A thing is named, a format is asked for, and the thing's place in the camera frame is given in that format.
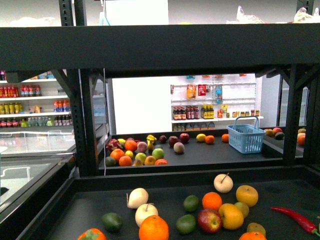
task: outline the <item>black tray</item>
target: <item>black tray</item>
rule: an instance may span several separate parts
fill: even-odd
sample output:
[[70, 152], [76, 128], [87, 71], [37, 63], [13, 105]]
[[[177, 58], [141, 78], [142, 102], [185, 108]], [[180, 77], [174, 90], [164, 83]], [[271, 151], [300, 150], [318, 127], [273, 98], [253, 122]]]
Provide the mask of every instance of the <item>black tray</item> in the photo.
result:
[[[179, 235], [175, 224], [186, 214], [183, 200], [191, 194], [202, 199], [205, 193], [215, 191], [215, 176], [226, 172], [230, 172], [234, 186], [229, 193], [221, 193], [224, 203], [235, 203], [236, 190], [243, 184], [253, 186], [259, 193], [258, 203], [250, 208], [243, 225], [234, 231], [221, 229], [214, 236], [204, 234], [198, 227], [189, 235]], [[268, 240], [318, 239], [288, 216], [270, 209], [272, 206], [290, 208], [318, 225], [320, 173], [299, 165], [68, 179], [18, 240], [75, 240], [93, 227], [101, 229], [108, 240], [138, 240], [135, 210], [126, 206], [126, 193], [138, 187], [148, 191], [148, 202], [154, 203], [159, 215], [168, 222], [171, 240], [237, 240], [251, 222], [265, 227]], [[201, 208], [193, 214], [196, 216]], [[123, 217], [119, 233], [104, 229], [101, 216], [108, 212]]]
[[[226, 168], [252, 168], [252, 167], [270, 167], [283, 165], [282, 149], [270, 143], [263, 141], [262, 151], [260, 153], [242, 154], [227, 143], [222, 142], [222, 134], [227, 134], [228, 130], [202, 130], [190, 131], [190, 140], [184, 144], [183, 154], [175, 153], [173, 147], [169, 146], [168, 141], [161, 144], [160, 135], [179, 137], [182, 132], [149, 133], [158, 140], [155, 145], [162, 145], [164, 158], [168, 160], [168, 165], [148, 165], [148, 166], [113, 166], [107, 167], [106, 175], [118, 174], [142, 174], [142, 173], [163, 173], [180, 171], [202, 171]], [[196, 136], [199, 133], [214, 135], [214, 144], [198, 142]], [[134, 138], [136, 140], [146, 141], [148, 134], [126, 134], [112, 135], [113, 139]], [[146, 155], [152, 155], [152, 151], [147, 151]], [[99, 165], [100, 174], [104, 172], [104, 161]]]

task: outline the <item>plastic basket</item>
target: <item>plastic basket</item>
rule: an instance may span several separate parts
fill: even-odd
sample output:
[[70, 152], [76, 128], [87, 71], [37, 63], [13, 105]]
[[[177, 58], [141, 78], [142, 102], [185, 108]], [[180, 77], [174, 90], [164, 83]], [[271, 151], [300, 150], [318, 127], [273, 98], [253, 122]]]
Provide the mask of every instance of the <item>plastic basket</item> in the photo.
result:
[[[256, 117], [254, 126], [250, 124], [237, 124], [237, 120], [240, 118], [252, 117]], [[257, 116], [237, 117], [233, 125], [226, 126], [229, 132], [229, 145], [242, 154], [260, 153], [266, 132], [258, 128], [257, 124], [259, 125], [259, 118]]]

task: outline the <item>orange fruit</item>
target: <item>orange fruit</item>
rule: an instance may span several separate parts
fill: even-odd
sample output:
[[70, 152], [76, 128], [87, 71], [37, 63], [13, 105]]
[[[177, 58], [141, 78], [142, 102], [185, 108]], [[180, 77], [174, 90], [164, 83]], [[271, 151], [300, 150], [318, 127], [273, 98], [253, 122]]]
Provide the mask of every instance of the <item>orange fruit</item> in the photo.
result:
[[91, 228], [85, 231], [77, 238], [77, 240], [88, 239], [88, 236], [90, 236], [92, 233], [98, 234], [98, 237], [95, 240], [107, 240], [107, 237], [97, 228]]
[[215, 142], [215, 137], [212, 135], [208, 135], [205, 137], [205, 142], [207, 144], [213, 144]]
[[242, 234], [239, 240], [267, 240], [265, 236], [258, 231], [246, 232]]
[[223, 134], [221, 140], [224, 143], [229, 143], [229, 134]]
[[122, 156], [122, 157], [120, 157], [120, 159], [119, 159], [119, 165], [120, 165], [121, 167], [131, 166], [131, 164], [132, 164], [132, 159], [131, 159], [131, 157], [129, 157], [129, 156]]
[[204, 209], [213, 209], [218, 211], [222, 206], [222, 198], [216, 192], [208, 192], [202, 198], [202, 206]]
[[168, 240], [169, 226], [165, 220], [157, 215], [148, 216], [141, 223], [139, 229], [140, 240]]
[[138, 144], [133, 140], [127, 140], [125, 141], [124, 148], [127, 151], [134, 152], [135, 150], [138, 149]]
[[168, 164], [168, 161], [161, 158], [161, 159], [158, 159], [157, 161], [155, 161], [154, 165], [162, 165], [162, 164]]
[[297, 143], [301, 146], [304, 146], [305, 145], [305, 139], [306, 139], [306, 135], [305, 134], [301, 134], [298, 136], [297, 138]]
[[110, 157], [113, 157], [117, 163], [119, 163], [119, 160], [121, 157], [125, 156], [125, 152], [122, 151], [120, 148], [116, 148], [113, 150], [110, 154]]

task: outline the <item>apple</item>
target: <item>apple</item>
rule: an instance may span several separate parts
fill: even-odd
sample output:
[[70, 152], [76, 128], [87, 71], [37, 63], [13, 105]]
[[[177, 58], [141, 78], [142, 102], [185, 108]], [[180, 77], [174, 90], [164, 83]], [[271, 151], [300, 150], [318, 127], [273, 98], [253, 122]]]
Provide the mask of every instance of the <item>apple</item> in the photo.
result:
[[273, 138], [275, 136], [274, 131], [272, 129], [265, 129], [265, 135], [267, 135], [270, 138]]
[[247, 216], [248, 216], [248, 214], [249, 214], [249, 206], [246, 204], [246, 203], [244, 203], [244, 202], [242, 202], [242, 201], [238, 201], [238, 202], [236, 202], [235, 204], [234, 204], [238, 209], [240, 209], [240, 211], [242, 212], [242, 214], [243, 214], [243, 218], [245, 219]]
[[244, 223], [244, 215], [235, 205], [231, 203], [222, 204], [219, 208], [223, 228], [227, 230], [236, 230]]
[[282, 133], [282, 129], [280, 127], [275, 127], [274, 129], [272, 129], [273, 131], [273, 135], [276, 135], [276, 133], [281, 132]]
[[250, 208], [256, 205], [259, 198], [257, 190], [249, 185], [239, 186], [235, 192], [235, 196], [238, 202], [243, 202]]
[[188, 133], [181, 133], [179, 139], [180, 139], [180, 142], [182, 142], [183, 144], [186, 144], [189, 141], [190, 136]]
[[155, 165], [156, 163], [156, 158], [154, 156], [147, 156], [144, 165]]
[[229, 173], [219, 174], [214, 178], [213, 185], [218, 192], [226, 194], [233, 188], [234, 182], [228, 175]]
[[145, 203], [139, 206], [135, 212], [135, 222], [140, 228], [142, 222], [149, 216], [159, 215], [157, 208], [153, 203]]
[[140, 159], [142, 164], [145, 164], [145, 160], [147, 158], [147, 155], [145, 155], [143, 152], [139, 152], [137, 155], [135, 155], [135, 160]]
[[179, 142], [179, 138], [177, 136], [170, 136], [169, 137], [169, 145], [173, 147], [175, 143]]
[[166, 143], [166, 141], [167, 141], [167, 137], [166, 137], [165, 135], [161, 135], [161, 136], [159, 137], [159, 140], [160, 140], [160, 143], [164, 144], [164, 143]]
[[206, 233], [216, 233], [223, 224], [219, 212], [211, 208], [202, 209], [197, 217], [199, 227]]
[[185, 151], [185, 146], [181, 143], [181, 142], [176, 142], [173, 145], [173, 150], [177, 153], [177, 154], [182, 154]]

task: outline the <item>plastic bag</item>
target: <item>plastic bag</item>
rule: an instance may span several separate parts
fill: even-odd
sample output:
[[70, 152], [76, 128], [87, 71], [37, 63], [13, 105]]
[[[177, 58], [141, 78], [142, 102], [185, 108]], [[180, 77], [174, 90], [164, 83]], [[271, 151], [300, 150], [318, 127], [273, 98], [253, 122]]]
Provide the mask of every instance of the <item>plastic bag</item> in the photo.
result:
[[241, 6], [238, 6], [236, 21], [227, 21], [227, 24], [264, 24], [260, 18], [255, 15], [245, 15]]
[[320, 23], [319, 9], [316, 8], [312, 16], [307, 13], [307, 9], [302, 7], [299, 9], [299, 11], [296, 12], [293, 22], [295, 24]]

